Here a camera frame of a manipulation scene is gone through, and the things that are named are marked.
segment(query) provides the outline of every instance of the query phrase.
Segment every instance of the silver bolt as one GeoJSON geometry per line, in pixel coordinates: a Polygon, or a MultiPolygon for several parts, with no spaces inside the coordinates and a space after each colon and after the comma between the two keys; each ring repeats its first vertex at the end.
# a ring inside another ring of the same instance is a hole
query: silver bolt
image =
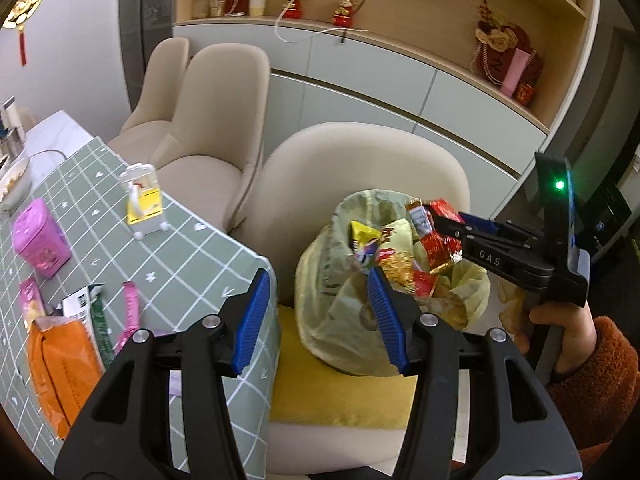
{"type": "Polygon", "coordinates": [[[434,314],[422,314],[420,316],[420,322],[424,326],[436,326],[438,324],[438,316],[434,314]]]}
{"type": "Polygon", "coordinates": [[[133,333],[133,342],[134,343],[143,343],[147,339],[149,339],[150,335],[151,334],[149,333],[149,330],[145,330],[144,328],[140,329],[140,330],[136,330],[133,333]]]}
{"type": "Polygon", "coordinates": [[[495,342],[504,343],[507,341],[507,333],[501,328],[492,328],[489,335],[495,342]]]}
{"type": "Polygon", "coordinates": [[[202,325],[204,328],[215,328],[222,323],[220,316],[216,316],[215,314],[211,314],[202,320],[202,325]]]}

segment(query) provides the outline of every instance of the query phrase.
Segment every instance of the orange plastic bag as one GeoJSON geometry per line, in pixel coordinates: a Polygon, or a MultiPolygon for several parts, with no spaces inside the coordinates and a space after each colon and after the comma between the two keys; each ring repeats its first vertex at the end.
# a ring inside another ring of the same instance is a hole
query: orange plastic bag
{"type": "Polygon", "coordinates": [[[27,353],[42,411],[65,438],[102,375],[94,346],[81,321],[44,317],[31,324],[27,353]]]}

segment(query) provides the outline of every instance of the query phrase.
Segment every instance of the black cable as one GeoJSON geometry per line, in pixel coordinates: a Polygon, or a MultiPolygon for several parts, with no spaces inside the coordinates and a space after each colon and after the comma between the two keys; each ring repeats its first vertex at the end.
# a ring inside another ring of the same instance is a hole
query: black cable
{"type": "MultiPolygon", "coordinates": [[[[353,11],[353,14],[351,15],[352,18],[355,17],[355,15],[360,12],[360,9],[364,6],[366,1],[367,0],[362,0],[360,2],[360,4],[358,5],[358,8],[353,11]]],[[[340,43],[344,43],[344,40],[346,40],[346,38],[347,38],[347,30],[348,30],[348,28],[345,27],[343,32],[342,32],[342,37],[340,38],[340,43]]]]}

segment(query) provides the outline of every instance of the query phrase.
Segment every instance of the bowl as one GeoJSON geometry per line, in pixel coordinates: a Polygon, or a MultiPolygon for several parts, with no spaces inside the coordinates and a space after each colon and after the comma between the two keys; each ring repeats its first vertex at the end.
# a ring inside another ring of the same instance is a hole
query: bowl
{"type": "Polygon", "coordinates": [[[0,178],[0,212],[13,213],[27,198],[31,190],[31,166],[29,158],[21,158],[0,178]],[[6,189],[11,180],[17,181],[9,192],[6,189]]]}
{"type": "Polygon", "coordinates": [[[4,174],[9,170],[9,155],[0,156],[0,178],[4,177],[4,174]]]}

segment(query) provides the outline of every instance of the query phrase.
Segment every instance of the red figurine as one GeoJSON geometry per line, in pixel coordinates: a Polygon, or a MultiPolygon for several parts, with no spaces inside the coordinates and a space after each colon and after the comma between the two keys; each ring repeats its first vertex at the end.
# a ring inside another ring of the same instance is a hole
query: red figurine
{"type": "Polygon", "coordinates": [[[287,9],[283,15],[283,18],[290,18],[292,20],[298,20],[302,18],[302,6],[300,0],[287,0],[284,4],[284,8],[287,9]]]}
{"type": "Polygon", "coordinates": [[[340,6],[334,12],[334,25],[336,27],[351,27],[353,25],[354,10],[352,0],[340,0],[340,6]]]}

